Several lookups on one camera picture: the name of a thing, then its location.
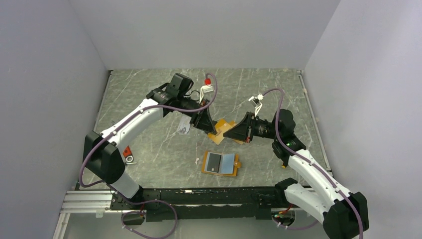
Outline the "orange leather card holder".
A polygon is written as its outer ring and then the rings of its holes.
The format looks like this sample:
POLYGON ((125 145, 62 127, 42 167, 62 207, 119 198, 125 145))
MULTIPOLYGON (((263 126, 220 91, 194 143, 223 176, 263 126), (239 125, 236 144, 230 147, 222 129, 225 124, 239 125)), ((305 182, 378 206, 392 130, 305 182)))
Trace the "orange leather card holder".
POLYGON ((201 172, 204 174, 216 175, 216 176, 225 176, 225 177, 235 177, 239 168, 241 168, 241 162, 239 161, 238 154, 222 154, 222 153, 215 153, 221 155, 221 163, 219 173, 212 173, 206 171, 206 165, 208 160, 208 154, 214 153, 206 151, 204 153, 203 164, 201 172))

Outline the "black VIP card top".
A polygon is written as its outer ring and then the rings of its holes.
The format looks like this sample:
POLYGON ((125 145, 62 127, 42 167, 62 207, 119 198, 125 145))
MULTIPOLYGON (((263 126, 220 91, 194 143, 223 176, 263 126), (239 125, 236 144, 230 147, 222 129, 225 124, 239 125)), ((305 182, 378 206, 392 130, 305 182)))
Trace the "black VIP card top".
POLYGON ((208 154, 206 171, 212 173, 219 173, 221 163, 221 155, 215 153, 208 154))

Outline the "small orange card sleeve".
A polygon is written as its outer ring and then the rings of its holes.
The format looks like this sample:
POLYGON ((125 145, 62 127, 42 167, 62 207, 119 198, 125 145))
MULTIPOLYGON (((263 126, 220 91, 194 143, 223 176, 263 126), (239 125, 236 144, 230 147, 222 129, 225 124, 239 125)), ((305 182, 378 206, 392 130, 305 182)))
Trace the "small orange card sleeve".
POLYGON ((224 137, 233 139, 239 144, 244 144, 247 138, 247 126, 240 122, 223 134, 224 137))

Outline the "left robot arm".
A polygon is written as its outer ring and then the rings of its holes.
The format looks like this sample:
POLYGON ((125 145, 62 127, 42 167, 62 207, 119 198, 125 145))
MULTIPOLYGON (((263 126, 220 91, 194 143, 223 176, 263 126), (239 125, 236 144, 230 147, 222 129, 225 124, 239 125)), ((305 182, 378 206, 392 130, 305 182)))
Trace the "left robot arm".
POLYGON ((191 118, 191 125, 206 133, 216 133, 214 122, 209 113, 209 107, 217 97, 217 80, 214 74, 207 73, 207 79, 212 79, 213 96, 210 100, 201 98, 193 100, 187 94, 194 81, 181 74, 173 75, 169 83, 151 90, 132 112, 113 126, 100 133, 89 132, 84 141, 82 166, 79 173, 79 184, 88 188, 97 183, 85 184, 83 172, 89 169, 106 183, 111 189, 121 194, 123 202, 130 209, 142 205, 144 189, 126 172, 123 161, 123 150, 137 138, 145 129, 168 113, 177 111, 191 118))

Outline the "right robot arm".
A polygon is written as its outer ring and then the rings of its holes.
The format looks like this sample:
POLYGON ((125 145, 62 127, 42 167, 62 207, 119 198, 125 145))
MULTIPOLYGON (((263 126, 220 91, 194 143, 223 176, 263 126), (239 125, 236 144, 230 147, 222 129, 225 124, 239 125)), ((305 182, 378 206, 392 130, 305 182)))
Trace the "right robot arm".
POLYGON ((361 239, 369 228, 367 199, 353 193, 335 180, 314 159, 307 147, 295 135, 296 123, 291 111, 281 109, 271 122, 247 112, 243 120, 223 135, 250 143, 254 137, 273 139, 272 149, 283 167, 295 170, 313 188, 304 188, 293 178, 275 185, 274 200, 285 207, 302 208, 322 224, 330 239, 361 239))

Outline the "silver VIP card bottom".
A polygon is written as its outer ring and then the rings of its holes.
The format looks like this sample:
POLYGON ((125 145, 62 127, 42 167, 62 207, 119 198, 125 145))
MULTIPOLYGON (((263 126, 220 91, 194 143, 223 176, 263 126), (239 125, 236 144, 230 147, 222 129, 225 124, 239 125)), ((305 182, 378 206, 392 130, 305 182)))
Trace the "silver VIP card bottom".
POLYGON ((190 121, 191 121, 191 117, 182 115, 176 132, 181 135, 189 134, 190 127, 191 127, 190 121))

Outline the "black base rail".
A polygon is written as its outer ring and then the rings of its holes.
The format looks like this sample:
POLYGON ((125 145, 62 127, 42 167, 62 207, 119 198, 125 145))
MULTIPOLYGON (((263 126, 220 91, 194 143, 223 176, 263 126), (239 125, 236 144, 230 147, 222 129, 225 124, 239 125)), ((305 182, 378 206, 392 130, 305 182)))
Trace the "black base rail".
POLYGON ((146 213, 147 222, 187 219, 254 218, 269 220, 278 212, 292 213, 293 207, 274 186, 228 188, 144 189, 145 206, 126 202, 113 193, 110 209, 146 213))

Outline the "red-handled adjustable wrench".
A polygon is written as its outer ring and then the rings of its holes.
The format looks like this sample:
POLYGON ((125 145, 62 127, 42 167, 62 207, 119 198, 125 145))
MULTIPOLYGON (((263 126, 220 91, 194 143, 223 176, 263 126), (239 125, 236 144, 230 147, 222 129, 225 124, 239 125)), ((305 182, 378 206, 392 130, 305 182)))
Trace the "red-handled adjustable wrench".
POLYGON ((134 162, 134 157, 133 157, 132 151, 131 151, 131 149, 130 149, 129 146, 127 146, 124 149, 122 155, 123 155, 123 158, 124 158, 124 162, 126 164, 130 164, 130 163, 133 163, 134 162))

